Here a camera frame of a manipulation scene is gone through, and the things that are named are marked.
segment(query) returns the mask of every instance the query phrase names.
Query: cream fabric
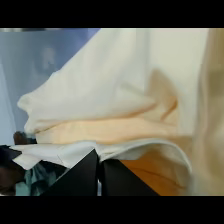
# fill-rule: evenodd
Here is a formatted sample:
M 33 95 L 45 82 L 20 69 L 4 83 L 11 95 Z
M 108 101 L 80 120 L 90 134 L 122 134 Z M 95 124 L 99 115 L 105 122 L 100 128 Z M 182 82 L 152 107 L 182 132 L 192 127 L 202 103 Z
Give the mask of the cream fabric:
M 46 83 L 21 97 L 18 106 L 29 115 L 25 130 L 36 134 L 38 143 L 51 144 L 167 139 L 191 160 L 191 179 L 186 164 L 166 144 L 154 144 L 156 154 L 145 145 L 141 157 L 120 152 L 114 158 L 123 159 L 133 172 L 144 169 L 161 176 L 158 180 L 140 174 L 161 194 L 188 190 L 224 195 L 223 33 L 101 29 Z M 112 147 L 108 158 L 116 152 Z M 174 183 L 167 184 L 168 191 L 161 187 L 166 179 Z

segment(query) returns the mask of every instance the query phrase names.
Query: teal cloth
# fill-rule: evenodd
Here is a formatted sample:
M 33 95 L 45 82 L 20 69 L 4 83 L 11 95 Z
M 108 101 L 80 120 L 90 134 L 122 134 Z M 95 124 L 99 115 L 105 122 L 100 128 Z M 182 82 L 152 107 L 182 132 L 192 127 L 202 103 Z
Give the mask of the teal cloth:
M 47 172 L 37 164 L 25 172 L 24 181 L 16 184 L 16 196 L 39 196 L 57 180 L 55 172 Z

